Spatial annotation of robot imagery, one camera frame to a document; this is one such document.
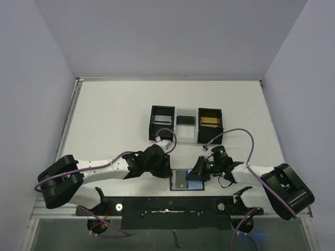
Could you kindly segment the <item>grey card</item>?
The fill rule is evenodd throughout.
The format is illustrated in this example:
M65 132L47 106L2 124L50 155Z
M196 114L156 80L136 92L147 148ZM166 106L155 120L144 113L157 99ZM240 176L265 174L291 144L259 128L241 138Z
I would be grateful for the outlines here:
M186 170L176 170L174 176L174 186L176 189L186 189L188 188L187 180L187 171Z

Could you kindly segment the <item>blue leather card holder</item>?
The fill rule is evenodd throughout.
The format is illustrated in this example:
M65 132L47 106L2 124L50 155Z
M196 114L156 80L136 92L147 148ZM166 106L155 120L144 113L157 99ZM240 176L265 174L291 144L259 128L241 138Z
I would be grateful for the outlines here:
M203 191L204 182L196 180L187 180L186 175L191 169L173 169L170 177L170 191Z

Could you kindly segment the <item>black white card tray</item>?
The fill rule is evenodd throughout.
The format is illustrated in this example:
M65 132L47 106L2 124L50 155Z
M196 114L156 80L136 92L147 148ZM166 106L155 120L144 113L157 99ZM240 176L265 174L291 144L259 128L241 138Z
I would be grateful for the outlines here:
M171 125L154 124L154 115L171 116ZM201 117L214 117L220 119L220 127L208 128L200 126ZM223 133L222 111L211 108L177 108L172 106L152 106L149 122L149 140L153 141L156 134L161 139L174 140L169 131L159 132L162 128L172 130L180 143L206 144L213 140L212 144L221 144Z

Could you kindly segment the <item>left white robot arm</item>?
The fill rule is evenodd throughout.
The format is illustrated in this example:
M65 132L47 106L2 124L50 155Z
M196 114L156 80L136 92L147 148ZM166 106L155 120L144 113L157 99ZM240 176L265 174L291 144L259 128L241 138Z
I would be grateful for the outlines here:
M144 151L126 151L114 159L101 161L78 161L73 155L65 155L38 176L34 189L42 193L48 209L67 203L93 209L105 203L106 198L101 188L90 188L89 183L138 178L143 173L171 177L170 145L171 141L162 140Z

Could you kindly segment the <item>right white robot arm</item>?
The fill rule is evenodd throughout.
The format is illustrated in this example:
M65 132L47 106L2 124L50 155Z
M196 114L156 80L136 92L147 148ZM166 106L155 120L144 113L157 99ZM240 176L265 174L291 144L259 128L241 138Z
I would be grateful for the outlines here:
M234 161L222 145L200 156L186 180L207 182L214 176L223 176L232 185L245 185L232 196L237 208L269 209L290 220L315 202L311 190L290 165L248 166Z

